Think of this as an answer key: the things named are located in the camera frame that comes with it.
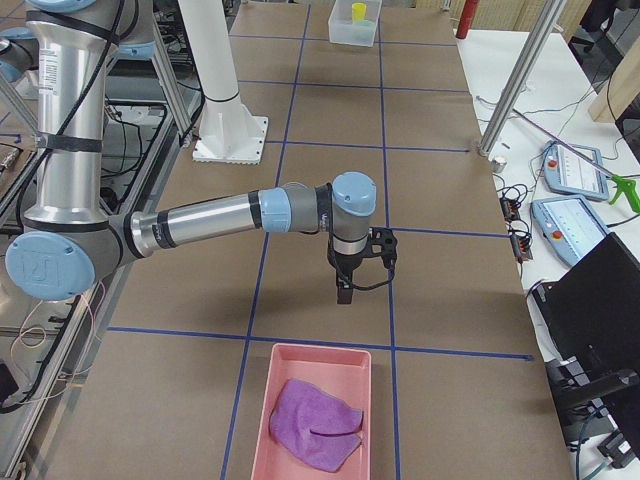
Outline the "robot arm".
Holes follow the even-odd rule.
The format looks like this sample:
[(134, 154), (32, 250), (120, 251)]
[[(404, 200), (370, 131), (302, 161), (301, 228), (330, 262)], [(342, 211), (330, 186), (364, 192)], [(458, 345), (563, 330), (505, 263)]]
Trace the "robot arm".
[(348, 304), (354, 271), (373, 256), (374, 181), (346, 172), (311, 188), (290, 183), (157, 213), (136, 210), (137, 187), (161, 163), (151, 143), (130, 166), (103, 156), (108, 63), (163, 49), (149, 1), (31, 1), (26, 22), (39, 46), (38, 156), (25, 183), (34, 204), (19, 208), (22, 233), (5, 267), (26, 294), (45, 301), (79, 295), (118, 268), (158, 250), (242, 231), (328, 234), (337, 300)]

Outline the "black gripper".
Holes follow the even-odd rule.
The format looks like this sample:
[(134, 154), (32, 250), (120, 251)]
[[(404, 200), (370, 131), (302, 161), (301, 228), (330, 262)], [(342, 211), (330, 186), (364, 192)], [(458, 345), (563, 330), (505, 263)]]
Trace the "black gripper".
[(352, 303), (353, 272), (362, 264), (365, 249), (365, 242), (334, 242), (328, 246), (327, 258), (336, 271), (338, 305)]

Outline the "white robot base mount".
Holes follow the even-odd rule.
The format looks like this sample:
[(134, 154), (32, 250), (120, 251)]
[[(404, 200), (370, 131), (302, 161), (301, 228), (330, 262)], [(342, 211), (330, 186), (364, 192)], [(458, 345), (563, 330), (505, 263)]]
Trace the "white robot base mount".
[(205, 99), (193, 158), (258, 164), (269, 119), (252, 115), (241, 99), (222, 3), (185, 1), (181, 12)]

